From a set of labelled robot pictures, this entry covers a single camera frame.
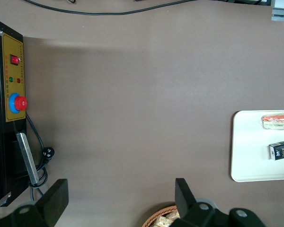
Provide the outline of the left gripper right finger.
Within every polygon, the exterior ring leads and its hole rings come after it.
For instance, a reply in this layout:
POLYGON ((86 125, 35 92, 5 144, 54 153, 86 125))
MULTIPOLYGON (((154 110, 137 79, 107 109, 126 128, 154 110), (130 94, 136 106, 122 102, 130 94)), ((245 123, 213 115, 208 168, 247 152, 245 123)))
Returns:
POLYGON ((184 178, 175 179, 175 205, 180 218, 172 227, 264 227, 252 211, 233 208, 228 214, 206 201, 197 201, 184 178))

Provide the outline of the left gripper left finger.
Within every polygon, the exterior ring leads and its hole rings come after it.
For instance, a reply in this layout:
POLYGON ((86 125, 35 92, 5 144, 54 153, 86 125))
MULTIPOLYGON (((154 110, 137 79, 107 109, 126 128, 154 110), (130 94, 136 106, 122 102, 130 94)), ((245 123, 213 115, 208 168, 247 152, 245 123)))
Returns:
POLYGON ((58 179, 36 202, 0 218, 0 227, 53 227, 69 204, 67 179, 58 179))

